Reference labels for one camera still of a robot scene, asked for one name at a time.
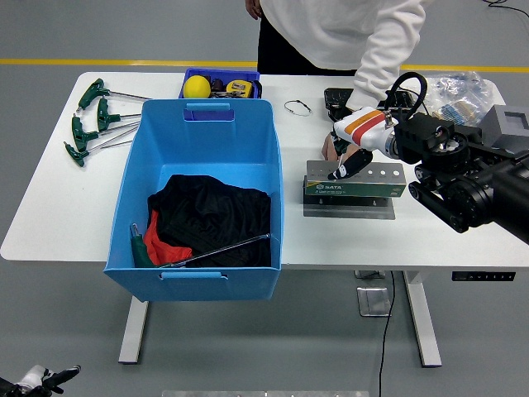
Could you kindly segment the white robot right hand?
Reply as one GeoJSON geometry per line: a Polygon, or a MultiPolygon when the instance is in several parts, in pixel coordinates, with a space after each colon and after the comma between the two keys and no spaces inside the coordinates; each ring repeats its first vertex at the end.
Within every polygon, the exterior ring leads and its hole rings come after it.
{"type": "Polygon", "coordinates": [[[328,175],[328,179],[356,175],[372,161],[374,151],[397,159],[394,133],[397,124],[389,111],[371,107],[361,108],[335,122],[331,134],[337,137],[335,147],[340,157],[337,169],[328,175]]]}

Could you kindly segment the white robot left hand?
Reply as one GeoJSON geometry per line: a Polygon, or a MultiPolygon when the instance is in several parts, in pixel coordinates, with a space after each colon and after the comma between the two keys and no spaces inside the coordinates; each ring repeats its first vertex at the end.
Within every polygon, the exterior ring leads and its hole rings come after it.
{"type": "Polygon", "coordinates": [[[60,386],[72,380],[80,371],[81,366],[72,366],[54,372],[43,366],[35,365],[17,382],[17,387],[23,396],[51,396],[54,393],[62,395],[64,390],[60,386]]]}

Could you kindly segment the person's left hand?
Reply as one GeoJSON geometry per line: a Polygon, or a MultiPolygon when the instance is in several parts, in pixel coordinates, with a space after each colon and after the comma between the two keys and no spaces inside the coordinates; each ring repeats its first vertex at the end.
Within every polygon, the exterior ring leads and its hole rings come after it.
{"type": "Polygon", "coordinates": [[[335,142],[337,137],[329,133],[322,146],[322,156],[327,161],[338,161],[340,154],[336,151],[335,142]]]}

